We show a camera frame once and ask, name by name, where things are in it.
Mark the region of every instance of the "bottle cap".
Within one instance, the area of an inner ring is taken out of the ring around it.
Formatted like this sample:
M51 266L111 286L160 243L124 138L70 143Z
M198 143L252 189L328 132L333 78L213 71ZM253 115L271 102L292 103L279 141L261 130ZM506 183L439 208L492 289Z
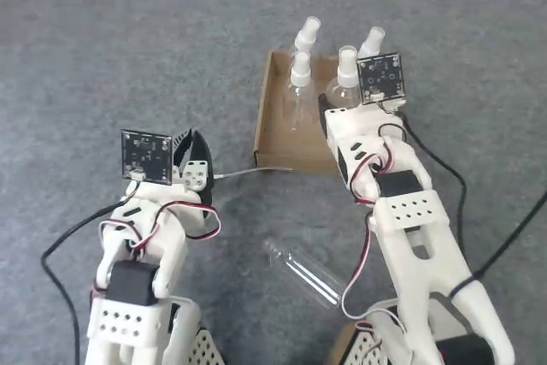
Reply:
M298 32L297 38L294 39L294 47L298 51L311 51L317 39L317 32L321 27L321 21L315 16L310 16L306 19L304 26Z
M377 56L384 37L385 30L381 27L374 26L370 29L367 40L362 42L361 48L359 49L359 54L357 56L360 59L363 57Z
M294 56L291 68L291 83L297 87L304 87L311 81L311 69L309 68L309 53L298 52Z
M359 85L357 50L353 46L344 46L338 52L338 84L346 89Z

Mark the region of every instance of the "white plastic bracket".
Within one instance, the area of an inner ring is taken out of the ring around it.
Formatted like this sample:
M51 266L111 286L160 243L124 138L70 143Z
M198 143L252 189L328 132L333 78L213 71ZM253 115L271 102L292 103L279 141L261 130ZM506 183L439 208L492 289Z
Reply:
M188 190L200 192L205 188L208 178L207 166L208 163L204 161L188 162L185 165L182 178Z
M157 346L167 335L170 308L171 303L145 307L94 298L87 337L132 347Z
M386 206L375 210L374 214L383 221L384 233L433 223L448 226L450 223L434 190L385 197L383 200Z

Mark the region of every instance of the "white robotic arm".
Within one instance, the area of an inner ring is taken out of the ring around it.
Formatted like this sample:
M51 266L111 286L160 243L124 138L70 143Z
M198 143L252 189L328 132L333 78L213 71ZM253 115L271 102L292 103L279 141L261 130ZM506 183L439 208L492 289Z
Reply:
M160 183L132 181L127 201L99 224L103 259L95 278L86 365L183 365L198 350L210 363L223 364L209 332L200 330L198 306L171 295L186 240L212 238L221 230L216 210L203 203L212 198L209 148L198 132L178 139L173 156L167 136L122 133L126 176ZM180 173L190 146L191 160ZM207 228L213 220L216 226Z
M446 313L432 303L431 295L448 297L471 273L431 177L403 141L401 119L377 104L328 109L324 124L346 186L358 203L373 207L369 226L397 291L397 301L373 308L391 308L396 303L404 333L385 315L369 317L375 332L381 334L383 351L395 365L441 365L444 360L436 337L446 332L438 329L443 322L435 317ZM424 252L419 255L418 249ZM473 332L488 342L496 364L515 363L507 333L478 281L460 291L453 304ZM452 325L458 332L463 329Z

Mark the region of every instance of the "cardboard tray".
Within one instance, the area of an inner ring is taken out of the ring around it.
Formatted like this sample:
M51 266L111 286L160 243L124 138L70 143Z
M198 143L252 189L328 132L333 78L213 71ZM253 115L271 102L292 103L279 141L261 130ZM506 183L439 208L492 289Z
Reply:
M291 56L286 52L269 52L256 123L255 163L257 167L290 167L303 173L338 176L338 166L320 123L292 132L283 119L283 91L290 65ZM318 96L336 76L337 67L337 56L320 56L312 61Z

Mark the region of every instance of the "gray carpet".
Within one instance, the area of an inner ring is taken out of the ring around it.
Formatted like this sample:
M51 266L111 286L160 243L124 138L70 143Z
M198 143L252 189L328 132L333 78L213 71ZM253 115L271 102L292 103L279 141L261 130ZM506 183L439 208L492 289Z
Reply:
M324 52L386 29L415 130L467 176L470 265L498 247L547 183L547 0L0 0L0 363L71 363L68 311L38 259L122 193L120 129L195 127L217 171L251 166L266 54L307 15ZM454 217L457 183L421 158ZM261 243L299 244L347 280L362 211L339 179L295 174L224 180L215 204L225 229L191 244L177 293L229 364L321 363L344 318L272 275ZM485 279L522 364L547 356L546 226L547 210ZM100 256L93 224L51 259L84 333ZM393 296L375 244L350 307Z

